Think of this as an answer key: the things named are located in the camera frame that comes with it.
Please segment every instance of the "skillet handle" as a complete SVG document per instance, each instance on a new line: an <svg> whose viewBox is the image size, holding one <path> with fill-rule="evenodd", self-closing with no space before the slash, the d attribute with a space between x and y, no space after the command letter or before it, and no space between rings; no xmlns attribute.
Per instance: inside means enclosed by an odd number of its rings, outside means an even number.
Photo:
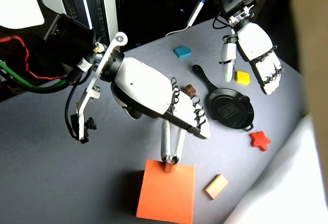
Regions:
<svg viewBox="0 0 328 224"><path fill-rule="evenodd" d="M193 65L191 70L203 81L205 82L207 88L211 91L214 92L216 89L218 89L215 85L213 85L210 80L206 77L203 69L201 68L200 65Z"/></svg>
<svg viewBox="0 0 328 224"><path fill-rule="evenodd" d="M243 130L244 130L245 132L249 132L249 131L251 131L251 130L254 128L254 127L253 127L253 123L250 124L249 127L250 127L250 128L243 128Z"/></svg>

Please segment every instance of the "blue block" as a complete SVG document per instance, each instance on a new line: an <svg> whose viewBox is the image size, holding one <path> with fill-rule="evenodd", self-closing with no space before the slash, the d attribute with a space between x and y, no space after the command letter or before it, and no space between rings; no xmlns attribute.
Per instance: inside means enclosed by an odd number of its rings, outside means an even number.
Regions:
<svg viewBox="0 0 328 224"><path fill-rule="evenodd" d="M179 58L191 56L192 51L187 46L174 49L174 54Z"/></svg>

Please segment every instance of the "light strip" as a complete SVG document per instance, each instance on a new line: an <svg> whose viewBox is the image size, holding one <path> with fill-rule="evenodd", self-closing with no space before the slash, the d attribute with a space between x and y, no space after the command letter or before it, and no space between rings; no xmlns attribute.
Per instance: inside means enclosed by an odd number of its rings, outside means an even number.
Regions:
<svg viewBox="0 0 328 224"><path fill-rule="evenodd" d="M87 0L83 0L83 4L84 4L84 8L86 10L89 28L92 29L92 22L91 22L91 17L90 17L90 13L89 13L89 7L88 7Z"/></svg>

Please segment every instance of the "green wire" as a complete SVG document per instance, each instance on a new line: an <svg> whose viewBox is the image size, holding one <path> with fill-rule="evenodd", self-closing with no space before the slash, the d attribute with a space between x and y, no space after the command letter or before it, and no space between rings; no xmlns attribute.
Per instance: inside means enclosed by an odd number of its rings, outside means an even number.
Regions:
<svg viewBox="0 0 328 224"><path fill-rule="evenodd" d="M18 74L16 74L14 71L12 71L7 65L5 65L2 61L0 61L0 68L5 70L8 74L10 74L17 82L21 83L23 86L26 86L28 88L37 90L37 91L42 91L42 90L51 90L57 87L60 87L64 84L66 84L66 80L62 79L61 81L57 82L56 84L53 84L52 86L48 87L36 87L30 83L28 83L26 80L21 78Z"/></svg>

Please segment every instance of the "skillet logo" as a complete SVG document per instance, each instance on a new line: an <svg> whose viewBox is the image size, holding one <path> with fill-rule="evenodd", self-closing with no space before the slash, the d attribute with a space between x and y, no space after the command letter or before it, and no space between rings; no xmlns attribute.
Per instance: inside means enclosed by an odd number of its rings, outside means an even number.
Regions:
<svg viewBox="0 0 328 224"><path fill-rule="evenodd" d="M229 117L231 117L239 112L238 108L233 103L229 103L229 104L223 106L218 111L224 119L228 119Z"/></svg>

